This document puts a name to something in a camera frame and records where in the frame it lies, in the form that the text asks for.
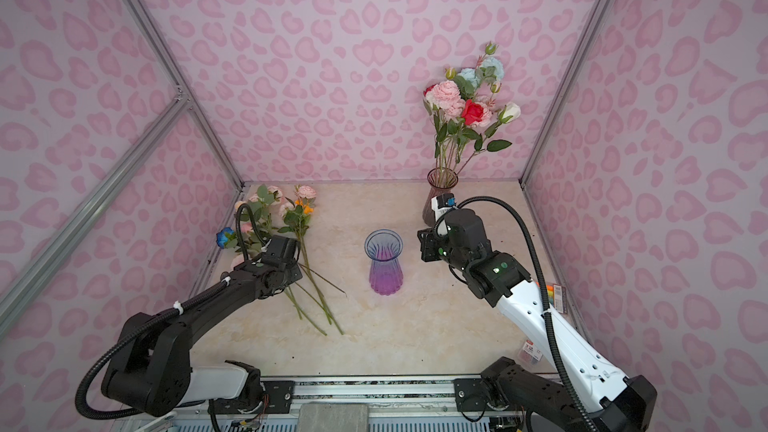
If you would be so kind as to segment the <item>purple blue glass vase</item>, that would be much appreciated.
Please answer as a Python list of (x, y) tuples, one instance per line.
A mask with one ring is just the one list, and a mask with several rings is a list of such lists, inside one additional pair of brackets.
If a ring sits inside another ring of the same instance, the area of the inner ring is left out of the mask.
[(390, 229), (376, 230), (366, 238), (364, 251), (371, 260), (369, 284), (377, 294), (393, 295), (402, 287), (404, 276), (399, 263), (402, 249), (401, 237)]

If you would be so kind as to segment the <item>smoky pink glass vase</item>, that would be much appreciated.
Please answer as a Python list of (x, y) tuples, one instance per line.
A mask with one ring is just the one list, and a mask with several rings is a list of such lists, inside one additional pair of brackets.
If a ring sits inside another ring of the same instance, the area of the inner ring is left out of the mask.
[(434, 211), (432, 209), (432, 199), (449, 193), (458, 184), (458, 175), (450, 168), (435, 167), (427, 174), (427, 182), (430, 186), (427, 199), (422, 210), (422, 220), (427, 226), (433, 226), (435, 223)]

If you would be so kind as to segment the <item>pink carnation sprig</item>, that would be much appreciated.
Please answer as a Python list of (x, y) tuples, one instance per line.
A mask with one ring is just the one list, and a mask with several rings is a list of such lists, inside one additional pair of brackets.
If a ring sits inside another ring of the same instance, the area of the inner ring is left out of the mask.
[(453, 169), (460, 149), (465, 100), (451, 78), (437, 84), (424, 97), (435, 126), (436, 167)]

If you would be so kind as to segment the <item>pink flower sprig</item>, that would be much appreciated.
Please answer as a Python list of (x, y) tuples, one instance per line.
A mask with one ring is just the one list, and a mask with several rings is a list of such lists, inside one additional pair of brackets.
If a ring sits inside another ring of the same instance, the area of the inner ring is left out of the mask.
[(482, 116), (480, 121), (475, 124), (476, 128), (485, 129), (496, 120), (496, 115), (498, 113), (496, 96), (501, 88), (502, 83), (500, 81), (494, 82), (489, 85), (489, 93), (479, 99), (478, 104), (482, 108)]

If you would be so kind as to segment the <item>red rose long stem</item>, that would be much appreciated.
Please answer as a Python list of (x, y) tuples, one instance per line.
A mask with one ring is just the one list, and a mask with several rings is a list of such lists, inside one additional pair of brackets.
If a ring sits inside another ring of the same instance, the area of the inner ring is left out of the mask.
[(427, 96), (427, 94), (428, 94), (428, 93), (430, 93), (430, 92), (432, 91), (432, 89), (433, 89), (434, 87), (436, 87), (437, 85), (438, 85), (438, 84), (437, 84), (437, 83), (435, 83), (435, 84), (432, 84), (432, 85), (428, 86), (428, 87), (427, 87), (427, 88), (424, 90), (424, 92), (423, 92), (423, 96), (424, 96), (424, 97), (426, 97), (426, 96)]

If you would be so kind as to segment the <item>white rose long stem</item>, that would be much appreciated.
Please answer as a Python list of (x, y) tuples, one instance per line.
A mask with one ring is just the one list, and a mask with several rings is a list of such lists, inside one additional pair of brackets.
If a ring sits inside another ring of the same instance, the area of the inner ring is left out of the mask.
[(509, 148), (512, 143), (506, 139), (495, 138), (495, 134), (505, 125), (517, 120), (521, 115), (520, 107), (509, 103), (498, 109), (496, 120), (485, 129), (478, 129), (482, 108), (478, 102), (468, 100), (462, 114), (463, 126), (459, 153), (456, 157), (456, 173), (460, 175), (467, 165), (483, 153), (496, 153)]

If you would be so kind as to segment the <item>small red rose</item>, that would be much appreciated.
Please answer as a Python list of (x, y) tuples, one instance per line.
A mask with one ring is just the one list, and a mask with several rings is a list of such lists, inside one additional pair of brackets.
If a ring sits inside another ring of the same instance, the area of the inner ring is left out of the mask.
[(469, 161), (484, 150), (483, 130), (490, 124), (486, 108), (472, 100), (461, 110), (435, 110), (435, 165), (438, 183), (447, 185), (450, 172), (459, 175)]

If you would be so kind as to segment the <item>light blue flower sprig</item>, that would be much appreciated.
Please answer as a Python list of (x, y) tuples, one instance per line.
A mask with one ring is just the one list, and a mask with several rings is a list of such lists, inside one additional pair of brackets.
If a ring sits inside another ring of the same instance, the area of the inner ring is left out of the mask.
[(463, 99), (474, 98), (484, 86), (488, 87), (491, 95), (500, 92), (505, 70), (503, 63), (495, 56), (497, 50), (496, 43), (487, 43), (474, 68), (463, 68), (456, 73), (452, 81)]

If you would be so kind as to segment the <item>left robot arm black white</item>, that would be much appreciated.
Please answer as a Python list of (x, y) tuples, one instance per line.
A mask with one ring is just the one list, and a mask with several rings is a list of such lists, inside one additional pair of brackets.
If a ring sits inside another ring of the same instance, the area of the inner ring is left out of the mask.
[(78, 412), (111, 420), (139, 414), (161, 417), (182, 405), (208, 401), (226, 412), (261, 407), (265, 392), (256, 367), (233, 360), (216, 367), (195, 366), (191, 350), (235, 311), (299, 281), (298, 256), (297, 240), (275, 236), (264, 252), (200, 294), (154, 315), (130, 317), (117, 343), (82, 380), (76, 394)]

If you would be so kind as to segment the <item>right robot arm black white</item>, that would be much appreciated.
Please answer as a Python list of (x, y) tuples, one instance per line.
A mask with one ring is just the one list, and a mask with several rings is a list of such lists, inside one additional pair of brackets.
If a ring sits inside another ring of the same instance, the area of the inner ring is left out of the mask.
[(491, 399), (518, 405), (559, 431), (647, 430), (655, 387), (613, 365), (550, 304), (538, 257), (531, 257), (528, 272), (494, 250), (471, 209), (441, 207), (434, 215), (434, 226), (418, 234), (423, 261), (445, 262), (478, 299), (524, 332), (559, 376), (545, 379), (501, 358), (481, 374)]

